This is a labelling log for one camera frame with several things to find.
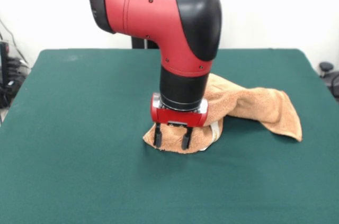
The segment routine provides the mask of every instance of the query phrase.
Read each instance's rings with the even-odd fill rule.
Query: black knob
[[[322,72],[325,73],[331,71],[334,68],[333,64],[331,64],[330,62],[321,62],[319,64],[319,67],[322,70]]]

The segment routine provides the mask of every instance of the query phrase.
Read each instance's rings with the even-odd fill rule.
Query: table surface
[[[339,223],[339,107],[298,50],[220,50],[212,72],[284,90],[304,140],[226,117],[193,155],[160,152],[158,50],[46,50],[0,128],[0,223]]]

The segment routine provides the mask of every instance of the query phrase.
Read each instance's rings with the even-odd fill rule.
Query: white wall
[[[322,60],[339,67],[339,0],[221,2],[221,48],[299,48],[315,68]],[[46,48],[131,47],[95,25],[88,0],[1,0],[0,18],[31,63]]]

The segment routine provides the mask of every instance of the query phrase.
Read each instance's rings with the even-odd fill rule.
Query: cable
[[[12,41],[13,41],[13,45],[15,46],[17,52],[19,53],[19,55],[21,56],[21,58],[25,61],[25,63],[28,64],[27,60],[25,59],[25,57],[23,56],[23,54],[20,52],[19,48],[17,48],[15,39],[14,39],[14,35],[13,33],[6,27],[6,25],[4,24],[4,22],[2,22],[2,20],[0,19],[0,23],[2,24],[2,26],[5,28],[5,30],[11,35],[12,37]]]

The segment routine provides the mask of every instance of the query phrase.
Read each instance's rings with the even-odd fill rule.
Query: orange towel
[[[268,88],[246,89],[214,74],[209,75],[204,97],[209,104],[204,127],[194,128],[190,147],[182,150],[186,128],[161,125],[163,134],[160,150],[182,154],[205,150],[220,138],[226,115],[257,120],[273,133],[302,141],[300,119],[287,94]],[[144,135],[153,146],[155,125]]]

